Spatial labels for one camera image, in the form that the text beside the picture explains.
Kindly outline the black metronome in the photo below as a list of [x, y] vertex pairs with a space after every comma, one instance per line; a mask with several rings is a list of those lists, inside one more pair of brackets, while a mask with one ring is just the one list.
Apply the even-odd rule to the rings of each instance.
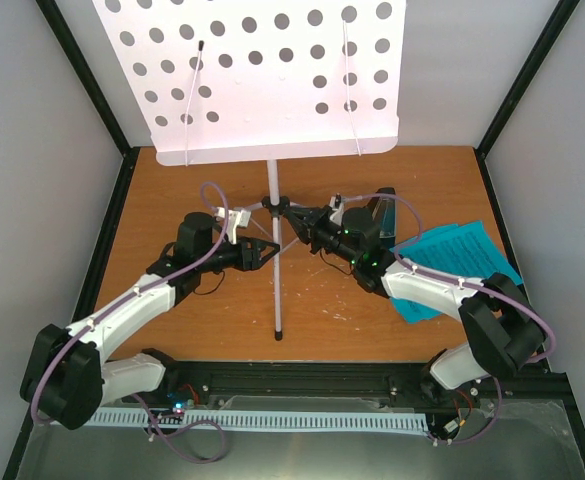
[[377, 190], [385, 197], [377, 196], [369, 199], [367, 208], [372, 214], [380, 243], [385, 248], [392, 248], [396, 241], [396, 191], [393, 187], [383, 187]]

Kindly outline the white tripod music stand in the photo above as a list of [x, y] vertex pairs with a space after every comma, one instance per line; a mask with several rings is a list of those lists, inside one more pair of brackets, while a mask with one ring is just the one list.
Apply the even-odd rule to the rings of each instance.
[[399, 136], [402, 1], [98, 1], [158, 163], [389, 151]]

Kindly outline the blue sheet music page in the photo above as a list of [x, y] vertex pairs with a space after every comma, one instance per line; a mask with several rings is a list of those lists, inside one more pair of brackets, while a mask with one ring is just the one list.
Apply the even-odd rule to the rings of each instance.
[[516, 285], [523, 284], [481, 221], [433, 228], [424, 232], [418, 242], [409, 244], [406, 241], [397, 245], [395, 250], [420, 265], [449, 274], [489, 278], [500, 273]]
[[[421, 247], [429, 238], [443, 234], [458, 227], [458, 224], [448, 224], [430, 229], [423, 233], [421, 240], [414, 247], [406, 247], [405, 250], [412, 252], [413, 250]], [[392, 299], [391, 303], [395, 310], [408, 324], [415, 324], [420, 321], [430, 320], [440, 315], [440, 312], [437, 310], [407, 300]]]

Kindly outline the clear plastic metronome cover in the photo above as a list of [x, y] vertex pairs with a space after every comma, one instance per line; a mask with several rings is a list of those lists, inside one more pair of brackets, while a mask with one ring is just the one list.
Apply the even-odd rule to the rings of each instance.
[[375, 221], [380, 227], [380, 238], [396, 237], [396, 202], [393, 198], [379, 197], [373, 211]]

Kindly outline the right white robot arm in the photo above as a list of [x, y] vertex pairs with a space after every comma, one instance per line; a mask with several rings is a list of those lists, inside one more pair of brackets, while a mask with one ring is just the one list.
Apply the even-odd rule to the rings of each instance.
[[540, 360], [539, 348], [552, 337], [509, 277], [464, 278], [419, 265], [382, 245], [366, 207], [338, 214], [330, 206], [291, 206], [284, 217], [312, 253], [348, 262], [363, 290], [422, 304], [461, 323], [466, 343], [441, 351], [421, 373], [420, 390], [432, 403], [474, 380], [513, 378]]

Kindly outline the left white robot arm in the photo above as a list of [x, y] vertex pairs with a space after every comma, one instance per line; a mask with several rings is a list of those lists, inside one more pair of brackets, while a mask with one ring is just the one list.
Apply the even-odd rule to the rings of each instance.
[[20, 386], [36, 422], [52, 420], [69, 430], [87, 423], [103, 405], [147, 392], [158, 402], [173, 400], [180, 378], [156, 350], [114, 361], [112, 354], [156, 317], [193, 294], [205, 273], [255, 271], [278, 254], [277, 243], [239, 236], [250, 214], [192, 212], [134, 285], [88, 317], [60, 328], [49, 324], [36, 336]]

